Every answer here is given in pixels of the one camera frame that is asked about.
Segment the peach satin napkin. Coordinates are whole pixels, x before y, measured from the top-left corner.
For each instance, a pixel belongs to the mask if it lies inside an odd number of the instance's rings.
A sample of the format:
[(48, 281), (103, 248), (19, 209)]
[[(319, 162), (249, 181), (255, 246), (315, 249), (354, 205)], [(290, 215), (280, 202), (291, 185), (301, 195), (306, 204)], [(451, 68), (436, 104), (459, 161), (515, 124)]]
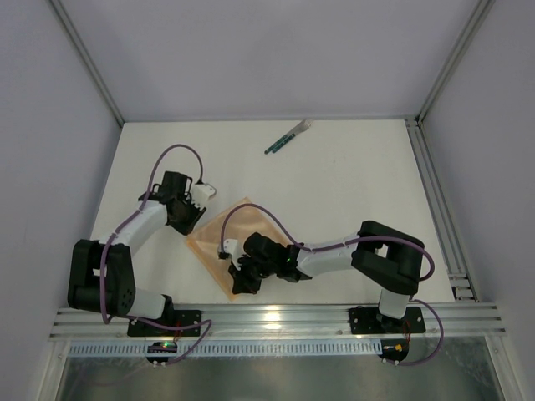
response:
[[(229, 260), (222, 260), (218, 256), (220, 250), (221, 229), (228, 213), (235, 207), (251, 203), (244, 197), (234, 205), (210, 219), (204, 226), (196, 228), (187, 238), (186, 244), (207, 269), (218, 286), (218, 291), (224, 294), (224, 300), (234, 302), (243, 299), (242, 295), (232, 294), (233, 280), (228, 272)], [(284, 246), (289, 244), (288, 238), (273, 224), (273, 222), (258, 208), (246, 206), (234, 212), (227, 222), (224, 240), (237, 240), (240, 245), (254, 232), (270, 238)]]

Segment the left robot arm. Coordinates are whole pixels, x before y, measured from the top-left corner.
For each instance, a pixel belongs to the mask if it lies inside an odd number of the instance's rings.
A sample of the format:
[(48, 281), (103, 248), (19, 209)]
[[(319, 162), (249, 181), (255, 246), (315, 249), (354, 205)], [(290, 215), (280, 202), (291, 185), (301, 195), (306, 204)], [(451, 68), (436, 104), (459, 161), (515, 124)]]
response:
[(169, 226), (189, 235), (217, 190), (175, 171), (160, 184), (150, 183), (133, 214), (109, 235), (75, 243), (71, 259), (68, 305), (112, 317), (137, 318), (153, 327), (176, 327), (171, 297), (139, 289), (133, 256), (159, 229)]

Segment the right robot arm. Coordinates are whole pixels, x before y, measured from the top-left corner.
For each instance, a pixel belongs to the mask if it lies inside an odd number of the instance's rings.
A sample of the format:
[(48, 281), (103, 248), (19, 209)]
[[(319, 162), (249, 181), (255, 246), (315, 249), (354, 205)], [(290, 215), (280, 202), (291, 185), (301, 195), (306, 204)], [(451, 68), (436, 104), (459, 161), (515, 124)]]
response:
[(424, 280), (421, 265), (428, 254), (413, 236), (365, 221), (356, 234), (324, 244), (284, 246), (258, 232), (244, 242), (226, 239), (219, 257), (231, 261), (228, 271), (235, 295), (256, 294), (271, 276), (297, 283), (355, 270), (381, 287), (374, 320), (386, 332), (398, 332), (407, 327), (406, 309)]

